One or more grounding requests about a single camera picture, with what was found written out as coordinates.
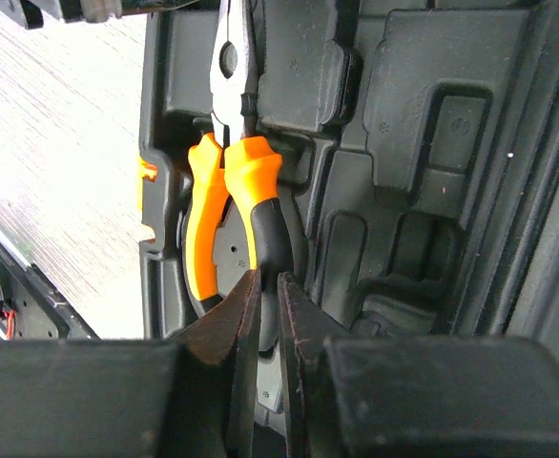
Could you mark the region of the black plastic tool case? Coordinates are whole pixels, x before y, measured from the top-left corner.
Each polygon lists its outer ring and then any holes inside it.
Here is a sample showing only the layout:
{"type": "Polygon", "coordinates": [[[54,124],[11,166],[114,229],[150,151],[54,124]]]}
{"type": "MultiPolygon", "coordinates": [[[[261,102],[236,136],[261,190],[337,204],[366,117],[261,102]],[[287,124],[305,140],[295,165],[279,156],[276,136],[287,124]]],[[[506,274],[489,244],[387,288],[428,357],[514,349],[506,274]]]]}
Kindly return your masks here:
{"type": "MultiPolygon", "coordinates": [[[[214,130],[220,2],[158,3],[147,19],[148,340],[215,307],[191,294],[184,247],[188,153],[214,130]]],[[[283,273],[356,336],[539,343],[559,307],[559,1],[248,2],[256,132],[282,157],[294,263],[283,273]]],[[[213,261],[221,302],[252,271],[233,201],[213,261]]],[[[279,318],[258,351],[253,435],[263,427],[287,453],[279,318]]]]}

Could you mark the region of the orange black pliers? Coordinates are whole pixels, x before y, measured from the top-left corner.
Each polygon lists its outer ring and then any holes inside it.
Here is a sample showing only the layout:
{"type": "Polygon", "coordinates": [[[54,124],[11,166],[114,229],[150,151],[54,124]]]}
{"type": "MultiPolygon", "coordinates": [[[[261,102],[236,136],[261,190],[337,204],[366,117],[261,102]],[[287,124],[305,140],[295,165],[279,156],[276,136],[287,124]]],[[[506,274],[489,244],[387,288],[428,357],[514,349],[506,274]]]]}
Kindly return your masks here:
{"type": "Polygon", "coordinates": [[[278,337],[278,275],[294,267],[280,208],[282,157],[256,132],[259,71],[251,4],[222,1],[211,59],[214,130],[188,153],[194,186],[185,233],[185,273],[191,294],[206,308],[219,304],[213,253],[225,204],[233,201],[246,237],[250,269],[261,273],[259,350],[278,337]]]}

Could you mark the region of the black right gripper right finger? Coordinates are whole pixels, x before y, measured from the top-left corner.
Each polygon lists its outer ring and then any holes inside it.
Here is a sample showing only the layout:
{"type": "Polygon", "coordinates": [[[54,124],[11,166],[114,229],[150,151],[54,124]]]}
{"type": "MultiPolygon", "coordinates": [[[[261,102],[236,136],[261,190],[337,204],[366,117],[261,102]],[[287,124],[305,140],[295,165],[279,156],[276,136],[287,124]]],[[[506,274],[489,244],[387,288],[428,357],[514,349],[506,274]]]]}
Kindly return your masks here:
{"type": "Polygon", "coordinates": [[[523,338],[360,337],[279,275],[291,457],[559,457],[559,364],[523,338]]]}

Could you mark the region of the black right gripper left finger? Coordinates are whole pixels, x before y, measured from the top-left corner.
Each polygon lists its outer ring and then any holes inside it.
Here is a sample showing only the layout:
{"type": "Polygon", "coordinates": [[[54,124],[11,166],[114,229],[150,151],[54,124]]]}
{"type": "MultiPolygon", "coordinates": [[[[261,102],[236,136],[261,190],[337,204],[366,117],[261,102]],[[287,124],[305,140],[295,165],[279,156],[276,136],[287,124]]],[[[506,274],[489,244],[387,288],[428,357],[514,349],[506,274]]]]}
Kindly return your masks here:
{"type": "Polygon", "coordinates": [[[0,457],[248,457],[260,273],[162,340],[0,342],[0,457]]]}

